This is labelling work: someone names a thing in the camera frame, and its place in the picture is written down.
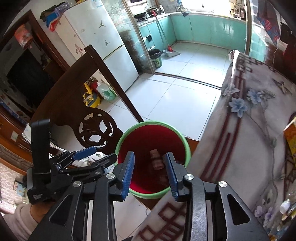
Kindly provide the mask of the left hand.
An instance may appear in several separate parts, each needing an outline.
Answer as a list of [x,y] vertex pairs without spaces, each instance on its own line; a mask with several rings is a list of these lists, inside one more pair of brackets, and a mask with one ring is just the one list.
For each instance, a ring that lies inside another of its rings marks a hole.
[[54,204],[55,202],[39,202],[31,205],[30,215],[37,223],[40,223]]

